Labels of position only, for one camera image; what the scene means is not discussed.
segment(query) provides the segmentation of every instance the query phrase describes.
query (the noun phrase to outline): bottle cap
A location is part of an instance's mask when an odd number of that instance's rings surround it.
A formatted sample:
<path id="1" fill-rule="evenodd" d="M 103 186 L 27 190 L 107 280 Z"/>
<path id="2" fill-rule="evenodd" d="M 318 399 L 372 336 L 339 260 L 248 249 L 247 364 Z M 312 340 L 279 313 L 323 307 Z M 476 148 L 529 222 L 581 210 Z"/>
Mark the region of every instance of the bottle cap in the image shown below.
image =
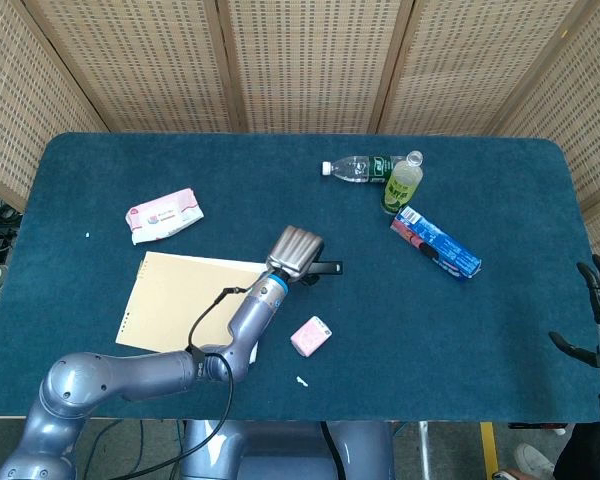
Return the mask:
<path id="1" fill-rule="evenodd" d="M 422 165 L 422 152 L 418 150 L 409 152 L 409 155 L 407 155 L 407 163 L 409 163 L 409 165 L 412 167 L 418 167 Z"/>

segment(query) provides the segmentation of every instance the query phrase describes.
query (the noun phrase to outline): green bottle label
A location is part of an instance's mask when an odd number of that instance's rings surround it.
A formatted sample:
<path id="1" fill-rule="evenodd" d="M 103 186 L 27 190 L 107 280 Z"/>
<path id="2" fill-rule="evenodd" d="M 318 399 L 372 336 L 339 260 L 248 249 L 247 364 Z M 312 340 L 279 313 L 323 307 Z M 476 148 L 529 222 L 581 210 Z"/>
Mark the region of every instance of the green bottle label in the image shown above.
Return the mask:
<path id="1" fill-rule="evenodd" d="M 369 157 L 369 181 L 374 183 L 385 183 L 391 177 L 393 163 L 391 157 L 376 155 Z"/>
<path id="2" fill-rule="evenodd" d="M 413 193 L 416 191 L 417 185 L 404 185 L 395 177 L 389 179 L 387 187 L 384 189 L 384 197 L 382 198 L 382 206 L 391 213 L 398 213 L 400 207 L 407 204 Z"/>

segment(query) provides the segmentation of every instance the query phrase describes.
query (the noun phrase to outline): person's leg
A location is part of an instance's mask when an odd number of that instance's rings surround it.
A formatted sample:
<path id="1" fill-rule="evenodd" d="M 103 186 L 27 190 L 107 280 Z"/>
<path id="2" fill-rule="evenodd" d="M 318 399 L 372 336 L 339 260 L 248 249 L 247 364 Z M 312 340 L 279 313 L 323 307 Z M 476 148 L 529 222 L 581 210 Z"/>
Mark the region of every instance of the person's leg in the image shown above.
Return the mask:
<path id="1" fill-rule="evenodd" d="M 600 423 L 575 426 L 554 470 L 556 480 L 600 478 Z"/>

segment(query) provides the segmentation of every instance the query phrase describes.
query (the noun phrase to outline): beige notebook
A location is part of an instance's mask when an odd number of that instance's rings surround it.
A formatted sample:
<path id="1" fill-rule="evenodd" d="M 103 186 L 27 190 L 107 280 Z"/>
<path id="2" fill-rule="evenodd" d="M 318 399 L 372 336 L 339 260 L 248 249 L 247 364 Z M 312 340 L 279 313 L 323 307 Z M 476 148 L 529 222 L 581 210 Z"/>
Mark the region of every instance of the beige notebook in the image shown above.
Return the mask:
<path id="1" fill-rule="evenodd" d="M 264 264 L 147 252 L 116 343 L 155 352 L 182 350 L 193 322 L 225 287 L 249 287 Z M 227 345 L 227 325 L 246 294 L 227 295 L 195 330 L 193 343 Z"/>

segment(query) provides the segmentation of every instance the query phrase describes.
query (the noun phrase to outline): blue table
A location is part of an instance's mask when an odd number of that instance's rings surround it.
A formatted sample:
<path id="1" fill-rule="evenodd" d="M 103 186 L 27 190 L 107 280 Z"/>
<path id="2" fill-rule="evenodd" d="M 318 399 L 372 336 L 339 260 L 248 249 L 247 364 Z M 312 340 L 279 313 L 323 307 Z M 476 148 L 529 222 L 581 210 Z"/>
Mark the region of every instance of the blue table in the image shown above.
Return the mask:
<path id="1" fill-rule="evenodd" d="M 320 176 L 351 154 L 424 153 L 412 206 L 483 259 L 461 283 L 389 230 L 383 188 Z M 191 186 L 205 218 L 133 246 L 127 209 Z M 590 249 L 560 149 L 545 140 L 366 135 L 64 134 L 48 145 L 0 298 L 0 415 L 25 415 L 52 362 L 134 355 L 114 339 L 147 250 L 263 261 L 288 224 L 341 277 L 294 285 L 237 387 L 234 419 L 593 421 L 599 374 L 547 332 L 595 344 L 575 269 Z M 300 357 L 312 315 L 333 337 Z M 304 388 L 296 376 L 309 384 Z M 217 418 L 226 387 L 99 416 Z"/>

